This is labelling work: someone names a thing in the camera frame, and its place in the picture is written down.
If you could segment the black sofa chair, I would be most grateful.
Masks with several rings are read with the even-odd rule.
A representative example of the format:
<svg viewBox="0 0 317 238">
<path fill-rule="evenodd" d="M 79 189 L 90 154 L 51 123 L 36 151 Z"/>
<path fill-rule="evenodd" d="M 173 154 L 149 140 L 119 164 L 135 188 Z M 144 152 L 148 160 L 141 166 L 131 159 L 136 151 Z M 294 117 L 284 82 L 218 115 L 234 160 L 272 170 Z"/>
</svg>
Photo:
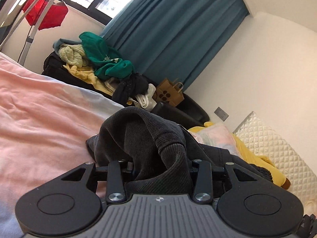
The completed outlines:
<svg viewBox="0 0 317 238">
<path fill-rule="evenodd" d="M 110 95 L 96 90 L 93 85 L 85 83 L 83 80 L 73 76 L 65 67 L 63 67 L 63 64 L 64 62 L 55 52 L 50 53 L 44 61 L 44 71 L 42 72 L 42 75 L 52 77 L 79 88 L 95 91 L 104 97 L 111 99 Z M 196 126 L 203 127 L 205 122 L 210 121 L 208 114 L 187 94 L 184 94 L 183 96 L 184 100 L 176 107 L 168 105 L 166 102 L 158 102 L 152 110 L 152 113 L 157 114 L 164 119 L 174 121 L 186 129 Z"/>
</svg>

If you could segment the white quilted headboard cushion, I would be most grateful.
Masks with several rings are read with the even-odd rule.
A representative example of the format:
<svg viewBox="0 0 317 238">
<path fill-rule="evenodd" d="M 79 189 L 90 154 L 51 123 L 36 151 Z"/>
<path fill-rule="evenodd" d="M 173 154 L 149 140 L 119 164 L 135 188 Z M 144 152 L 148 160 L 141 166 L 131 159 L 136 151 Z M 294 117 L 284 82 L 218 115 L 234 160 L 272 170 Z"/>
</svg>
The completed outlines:
<svg viewBox="0 0 317 238">
<path fill-rule="evenodd" d="M 316 201 L 316 174 L 297 152 L 251 112 L 235 129 L 234 134 L 257 156 L 266 156 L 291 182 L 289 191 L 303 204 Z"/>
</svg>

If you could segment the pastel pink bed duvet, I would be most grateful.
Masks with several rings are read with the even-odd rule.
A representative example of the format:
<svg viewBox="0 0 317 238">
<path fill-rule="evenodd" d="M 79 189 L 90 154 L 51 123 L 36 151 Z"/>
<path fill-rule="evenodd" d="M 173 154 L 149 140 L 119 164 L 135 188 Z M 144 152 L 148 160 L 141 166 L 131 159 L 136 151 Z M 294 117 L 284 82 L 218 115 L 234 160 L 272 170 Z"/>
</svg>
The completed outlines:
<svg viewBox="0 0 317 238">
<path fill-rule="evenodd" d="M 1 55 L 1 237 L 21 237 L 14 214 L 28 191 L 91 160 L 86 141 L 121 106 L 36 74 Z"/>
</svg>

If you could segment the silver garment steamer stand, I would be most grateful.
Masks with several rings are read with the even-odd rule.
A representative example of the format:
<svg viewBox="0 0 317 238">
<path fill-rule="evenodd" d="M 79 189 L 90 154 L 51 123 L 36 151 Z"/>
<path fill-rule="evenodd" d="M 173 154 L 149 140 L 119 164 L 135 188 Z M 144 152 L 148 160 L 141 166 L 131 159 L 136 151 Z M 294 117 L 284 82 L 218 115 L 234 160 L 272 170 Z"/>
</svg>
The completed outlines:
<svg viewBox="0 0 317 238">
<path fill-rule="evenodd" d="M 1 0 L 1 48 L 26 19 L 30 33 L 26 37 L 18 63 L 24 65 L 27 53 L 38 30 L 60 26 L 68 9 L 63 0 Z"/>
</svg>

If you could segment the teal curtain right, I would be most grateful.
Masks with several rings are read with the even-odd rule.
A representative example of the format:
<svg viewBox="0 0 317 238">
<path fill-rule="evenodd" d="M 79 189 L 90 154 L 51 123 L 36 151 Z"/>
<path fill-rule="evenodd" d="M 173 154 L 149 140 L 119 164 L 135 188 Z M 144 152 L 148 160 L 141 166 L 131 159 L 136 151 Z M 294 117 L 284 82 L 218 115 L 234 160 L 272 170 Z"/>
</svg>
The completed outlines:
<svg viewBox="0 0 317 238">
<path fill-rule="evenodd" d="M 132 0 L 102 37 L 150 80 L 188 88 L 248 14 L 243 0 Z"/>
</svg>

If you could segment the grey wall socket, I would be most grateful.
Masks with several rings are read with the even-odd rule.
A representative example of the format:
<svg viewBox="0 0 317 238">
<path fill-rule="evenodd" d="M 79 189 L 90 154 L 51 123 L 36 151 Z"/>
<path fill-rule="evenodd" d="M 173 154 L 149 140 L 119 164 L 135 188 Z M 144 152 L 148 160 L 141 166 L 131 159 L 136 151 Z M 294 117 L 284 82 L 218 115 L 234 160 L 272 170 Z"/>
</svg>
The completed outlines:
<svg viewBox="0 0 317 238">
<path fill-rule="evenodd" d="M 229 117 L 229 115 L 220 107 L 215 110 L 214 114 L 218 116 L 222 121 L 225 121 Z"/>
</svg>

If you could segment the brown paper bag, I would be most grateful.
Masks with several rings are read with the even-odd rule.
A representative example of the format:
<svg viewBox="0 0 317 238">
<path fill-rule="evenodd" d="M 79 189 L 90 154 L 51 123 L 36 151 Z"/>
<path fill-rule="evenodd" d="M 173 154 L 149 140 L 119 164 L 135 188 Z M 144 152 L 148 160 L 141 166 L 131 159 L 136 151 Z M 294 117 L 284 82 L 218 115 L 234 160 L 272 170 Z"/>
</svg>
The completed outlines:
<svg viewBox="0 0 317 238">
<path fill-rule="evenodd" d="M 182 82 L 175 79 L 173 82 L 165 78 L 157 87 L 153 95 L 154 101 L 165 102 L 173 107 L 176 107 L 184 100 Z"/>
</svg>

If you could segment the pastel pillow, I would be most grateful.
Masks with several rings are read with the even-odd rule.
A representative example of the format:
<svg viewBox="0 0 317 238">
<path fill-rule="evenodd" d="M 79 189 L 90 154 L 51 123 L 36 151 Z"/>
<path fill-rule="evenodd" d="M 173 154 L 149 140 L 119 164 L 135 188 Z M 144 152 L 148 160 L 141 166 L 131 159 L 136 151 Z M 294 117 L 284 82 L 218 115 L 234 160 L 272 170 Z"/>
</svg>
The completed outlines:
<svg viewBox="0 0 317 238">
<path fill-rule="evenodd" d="M 242 155 L 237 148 L 233 134 L 224 124 L 214 124 L 210 121 L 207 121 L 204 123 L 203 127 L 192 127 L 188 129 L 188 131 L 198 143 L 227 149 L 230 154 L 242 158 Z"/>
</svg>

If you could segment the white garment on chair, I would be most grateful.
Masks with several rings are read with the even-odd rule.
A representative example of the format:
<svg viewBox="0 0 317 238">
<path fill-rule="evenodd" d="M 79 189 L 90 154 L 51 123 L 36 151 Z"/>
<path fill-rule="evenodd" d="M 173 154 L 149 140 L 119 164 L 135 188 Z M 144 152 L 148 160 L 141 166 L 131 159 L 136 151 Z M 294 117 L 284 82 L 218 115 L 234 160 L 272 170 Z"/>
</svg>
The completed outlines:
<svg viewBox="0 0 317 238">
<path fill-rule="evenodd" d="M 150 112 L 156 106 L 156 101 L 153 99 L 155 92 L 155 86 L 150 83 L 144 95 L 138 94 L 135 96 L 134 105 Z"/>
</svg>

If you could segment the black garment on chair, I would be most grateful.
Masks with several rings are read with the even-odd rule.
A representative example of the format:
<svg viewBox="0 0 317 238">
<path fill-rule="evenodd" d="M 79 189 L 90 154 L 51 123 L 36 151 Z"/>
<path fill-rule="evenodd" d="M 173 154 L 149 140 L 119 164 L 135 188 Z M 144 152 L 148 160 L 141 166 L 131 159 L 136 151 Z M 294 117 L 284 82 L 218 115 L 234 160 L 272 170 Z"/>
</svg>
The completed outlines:
<svg viewBox="0 0 317 238">
<path fill-rule="evenodd" d="M 126 106 L 129 98 L 134 98 L 136 95 L 145 95 L 148 85 L 148 80 L 143 75 L 139 73 L 131 74 L 129 79 L 120 81 L 112 95 L 112 100 Z"/>
</svg>

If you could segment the yellow plush toy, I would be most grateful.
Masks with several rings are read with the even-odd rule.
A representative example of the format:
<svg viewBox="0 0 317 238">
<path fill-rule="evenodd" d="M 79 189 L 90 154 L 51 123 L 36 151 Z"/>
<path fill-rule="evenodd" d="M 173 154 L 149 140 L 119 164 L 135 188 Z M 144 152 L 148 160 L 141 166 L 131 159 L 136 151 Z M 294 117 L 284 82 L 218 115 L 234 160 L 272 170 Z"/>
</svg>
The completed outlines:
<svg viewBox="0 0 317 238">
<path fill-rule="evenodd" d="M 289 179 L 276 168 L 268 157 L 255 155 L 235 134 L 233 134 L 233 137 L 236 141 L 237 148 L 242 155 L 241 159 L 249 164 L 254 164 L 258 167 L 267 169 L 271 173 L 273 183 L 277 186 L 280 186 L 285 190 L 290 188 L 291 182 Z"/>
</svg>

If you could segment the yellow garment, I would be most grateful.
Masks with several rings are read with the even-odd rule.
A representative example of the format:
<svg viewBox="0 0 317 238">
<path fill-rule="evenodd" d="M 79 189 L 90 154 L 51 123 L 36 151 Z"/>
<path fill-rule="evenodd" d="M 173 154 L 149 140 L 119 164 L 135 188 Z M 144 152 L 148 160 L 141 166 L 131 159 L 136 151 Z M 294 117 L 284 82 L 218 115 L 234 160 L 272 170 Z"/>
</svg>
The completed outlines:
<svg viewBox="0 0 317 238">
<path fill-rule="evenodd" d="M 95 74 L 91 66 L 78 67 L 69 64 L 63 65 L 68 72 L 74 77 L 84 81 L 87 84 L 91 84 L 96 90 L 101 91 L 110 97 L 112 97 L 114 90 L 108 88 L 104 81 L 101 81 Z"/>
</svg>

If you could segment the pale green knitted garment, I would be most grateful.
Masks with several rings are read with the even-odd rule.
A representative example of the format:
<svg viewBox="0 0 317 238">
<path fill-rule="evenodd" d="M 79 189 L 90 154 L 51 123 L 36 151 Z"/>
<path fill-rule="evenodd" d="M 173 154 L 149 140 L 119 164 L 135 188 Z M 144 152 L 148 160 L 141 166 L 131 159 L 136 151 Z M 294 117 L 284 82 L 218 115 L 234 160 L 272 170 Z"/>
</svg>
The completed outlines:
<svg viewBox="0 0 317 238">
<path fill-rule="evenodd" d="M 77 66 L 81 68 L 86 67 L 90 64 L 81 44 L 62 44 L 58 51 L 58 55 L 63 62 L 71 66 Z"/>
</svg>

